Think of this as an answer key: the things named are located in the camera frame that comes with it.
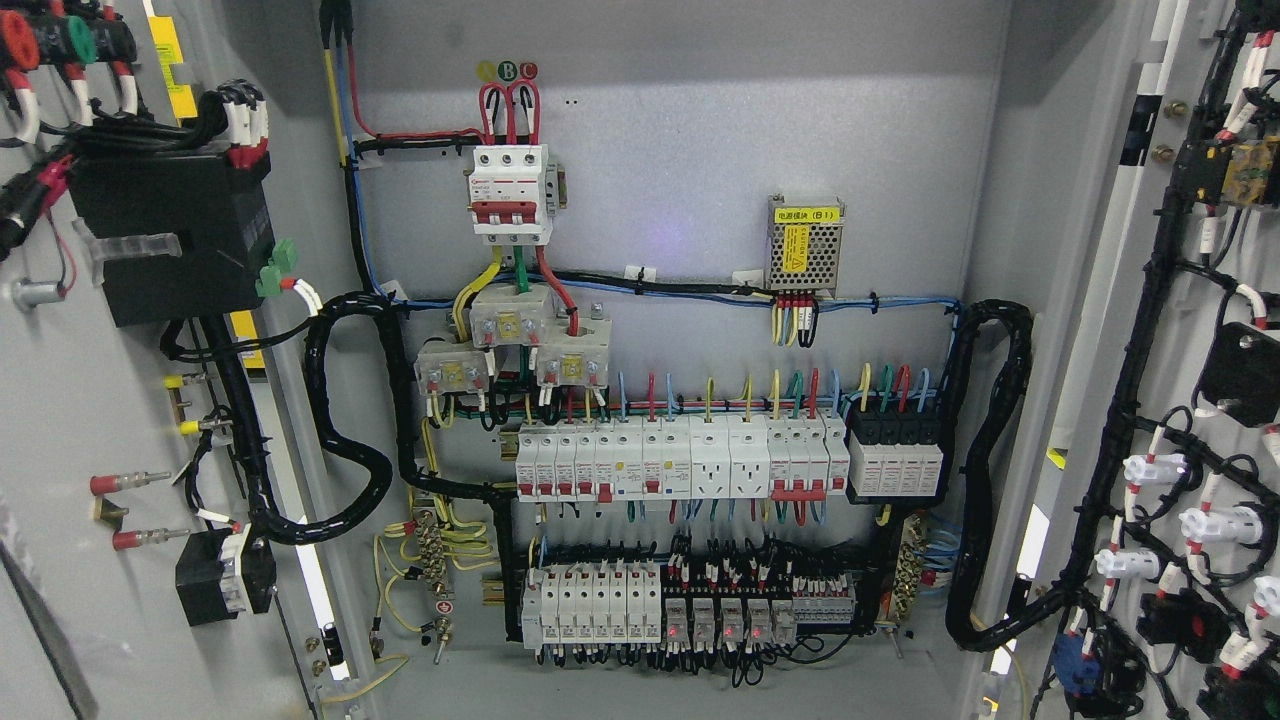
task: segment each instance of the black box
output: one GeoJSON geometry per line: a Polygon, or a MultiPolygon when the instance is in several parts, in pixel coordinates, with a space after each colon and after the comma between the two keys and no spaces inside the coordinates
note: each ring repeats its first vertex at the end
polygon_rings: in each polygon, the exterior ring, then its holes
{"type": "MultiPolygon", "coordinates": [[[[224,566],[220,555],[223,542],[230,536],[230,528],[195,533],[187,537],[187,546],[182,548],[182,556],[174,569],[174,585],[178,589],[178,600],[182,601],[182,611],[187,615],[187,624],[191,626],[230,620],[239,615],[239,611],[227,609],[221,588],[224,566]]],[[[256,543],[256,539],[250,532],[239,562],[250,609],[255,614],[261,614],[271,609],[275,557],[271,555],[270,543],[265,539],[256,543]]]]}
{"type": "Polygon", "coordinates": [[[275,237],[262,195],[264,155],[248,169],[224,152],[95,158],[70,178],[72,199],[100,238],[175,233],[182,256],[108,260],[102,290],[116,327],[252,310],[275,237]]]}

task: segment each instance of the green wire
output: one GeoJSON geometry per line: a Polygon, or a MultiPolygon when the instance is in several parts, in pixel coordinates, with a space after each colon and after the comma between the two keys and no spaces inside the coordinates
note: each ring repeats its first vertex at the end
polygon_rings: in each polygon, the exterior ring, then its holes
{"type": "Polygon", "coordinates": [[[881,413],[886,413],[886,411],[888,411],[890,395],[893,393],[893,366],[892,365],[884,365],[884,372],[881,373],[881,383],[883,383],[883,386],[881,387],[881,392],[884,393],[884,395],[881,396],[881,413]]]}
{"type": "Polygon", "coordinates": [[[791,419],[795,420],[800,416],[800,400],[804,393],[804,373],[796,372],[791,375],[791,387],[787,388],[787,395],[795,398],[795,404],[791,406],[791,419]]]}
{"type": "Polygon", "coordinates": [[[516,246],[511,249],[516,260],[516,291],[529,292],[529,268],[525,268],[525,249],[516,246]]]}

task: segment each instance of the red breaker toggle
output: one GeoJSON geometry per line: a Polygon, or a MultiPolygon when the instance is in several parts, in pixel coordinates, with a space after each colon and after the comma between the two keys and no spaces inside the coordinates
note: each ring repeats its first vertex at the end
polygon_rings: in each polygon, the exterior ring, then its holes
{"type": "Polygon", "coordinates": [[[475,213],[476,224],[480,225],[521,225],[538,219],[535,202],[476,200],[471,204],[471,211],[475,213]]]}

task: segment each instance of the yellow label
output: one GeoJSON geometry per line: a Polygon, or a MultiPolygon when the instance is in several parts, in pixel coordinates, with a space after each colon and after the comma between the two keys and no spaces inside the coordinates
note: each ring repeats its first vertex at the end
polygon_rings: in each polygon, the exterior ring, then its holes
{"type": "Polygon", "coordinates": [[[444,384],[447,386],[460,386],[466,383],[466,374],[462,373],[462,363],[443,363],[440,364],[440,374],[444,377],[444,384]]]}
{"type": "Polygon", "coordinates": [[[782,228],[782,272],[803,273],[809,269],[809,225],[782,228]]]}
{"type": "Polygon", "coordinates": [[[577,379],[582,377],[582,356],[581,355],[566,355],[561,361],[561,374],[566,379],[577,379]]]}
{"type": "Polygon", "coordinates": [[[774,208],[774,223],[835,223],[840,220],[840,208],[774,208]]]}
{"type": "Polygon", "coordinates": [[[178,29],[173,26],[173,18],[150,17],[151,38],[155,41],[156,55],[160,56],[160,73],[164,76],[164,86],[169,90],[169,104],[173,105],[175,118],[196,117],[196,96],[191,92],[189,85],[178,85],[173,81],[173,69],[169,65],[182,63],[182,46],[178,45],[178,29]]]}
{"type": "Polygon", "coordinates": [[[498,337],[502,340],[520,337],[520,315],[517,313],[498,313],[498,337]]]}
{"type": "MultiPolygon", "coordinates": [[[[232,313],[232,332],[236,333],[236,340],[257,340],[257,327],[253,325],[253,315],[248,310],[232,313]]],[[[266,368],[261,350],[241,352],[241,363],[250,370],[262,370],[266,368]]]]}

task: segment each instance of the red wire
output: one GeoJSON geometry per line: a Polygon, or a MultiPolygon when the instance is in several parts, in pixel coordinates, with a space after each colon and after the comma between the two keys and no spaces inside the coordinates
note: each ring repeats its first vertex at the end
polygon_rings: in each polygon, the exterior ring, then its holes
{"type": "Polygon", "coordinates": [[[356,115],[356,124],[360,129],[371,135],[372,137],[381,137],[387,140],[433,140],[436,137],[456,137],[460,135],[480,135],[476,128],[465,129],[448,129],[439,132],[390,132],[379,135],[374,132],[369,124],[365,123],[364,115],[360,114],[360,82],[356,79],[356,46],[347,45],[347,82],[351,85],[351,110],[356,115]]]}
{"type": "Polygon", "coordinates": [[[67,287],[61,288],[59,292],[63,297],[76,287],[76,279],[79,278],[79,268],[76,266],[76,255],[72,249],[67,246],[67,241],[63,240],[63,233],[58,232],[58,225],[54,224],[54,214],[45,211],[45,219],[49,220],[49,227],[54,229],[54,240],[58,242],[58,251],[67,258],[67,264],[72,266],[72,279],[67,283],[67,287]]]}
{"type": "Polygon", "coordinates": [[[809,378],[809,419],[814,420],[818,418],[818,368],[813,369],[813,375],[809,378]]]}
{"type": "Polygon", "coordinates": [[[897,396],[897,411],[906,413],[906,396],[911,392],[911,366],[902,365],[897,369],[897,382],[893,383],[897,396]]]}
{"type": "Polygon", "coordinates": [[[543,129],[543,97],[539,95],[538,85],[534,81],[521,78],[511,83],[511,87],[507,88],[507,92],[511,94],[512,108],[516,105],[515,97],[517,87],[527,87],[534,96],[534,120],[529,124],[529,143],[538,145],[538,136],[543,129]]]}
{"type": "Polygon", "coordinates": [[[547,281],[547,284],[552,286],[556,295],[558,295],[561,301],[564,302],[564,311],[568,313],[570,337],[577,337],[577,305],[573,305],[573,299],[570,297],[568,290],[564,288],[564,283],[559,282],[559,278],[557,278],[556,273],[552,272],[552,266],[547,261],[547,246],[539,245],[534,252],[538,256],[538,270],[543,274],[543,279],[547,281]]]}

